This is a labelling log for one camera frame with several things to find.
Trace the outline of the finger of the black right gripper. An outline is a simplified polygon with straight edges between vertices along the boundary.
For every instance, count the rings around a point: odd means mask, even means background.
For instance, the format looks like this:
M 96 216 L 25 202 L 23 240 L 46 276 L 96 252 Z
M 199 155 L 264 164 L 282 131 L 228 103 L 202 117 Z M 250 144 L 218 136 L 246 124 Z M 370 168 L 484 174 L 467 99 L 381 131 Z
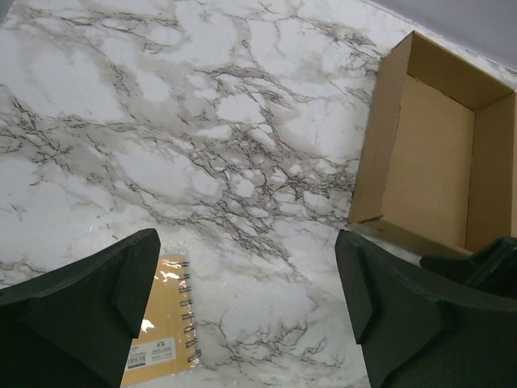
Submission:
M 471 289 L 516 299 L 516 238 L 497 238 L 466 259 L 423 256 L 419 265 Z

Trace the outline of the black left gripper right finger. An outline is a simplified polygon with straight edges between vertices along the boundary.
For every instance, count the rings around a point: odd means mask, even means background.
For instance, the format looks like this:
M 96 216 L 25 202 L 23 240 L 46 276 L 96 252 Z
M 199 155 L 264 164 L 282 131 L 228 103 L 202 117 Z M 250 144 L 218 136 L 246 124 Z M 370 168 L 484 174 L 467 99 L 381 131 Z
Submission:
M 373 387 L 513 387 L 516 299 L 471 289 L 341 230 L 334 246 Z

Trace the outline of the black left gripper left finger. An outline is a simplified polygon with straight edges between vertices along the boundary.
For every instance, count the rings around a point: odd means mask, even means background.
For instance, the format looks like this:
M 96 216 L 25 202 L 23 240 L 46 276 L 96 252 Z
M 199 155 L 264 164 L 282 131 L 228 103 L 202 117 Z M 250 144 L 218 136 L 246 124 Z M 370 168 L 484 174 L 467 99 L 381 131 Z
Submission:
M 1 291 L 3 387 L 118 387 L 161 242 L 144 229 Z

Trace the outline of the brown cardboard express box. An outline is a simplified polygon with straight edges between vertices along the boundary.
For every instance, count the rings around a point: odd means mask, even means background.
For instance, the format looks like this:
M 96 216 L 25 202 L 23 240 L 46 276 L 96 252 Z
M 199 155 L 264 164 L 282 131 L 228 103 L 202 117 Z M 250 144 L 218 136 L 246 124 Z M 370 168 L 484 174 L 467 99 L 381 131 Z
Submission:
M 419 255 L 515 236 L 515 89 L 405 37 L 380 62 L 348 224 Z

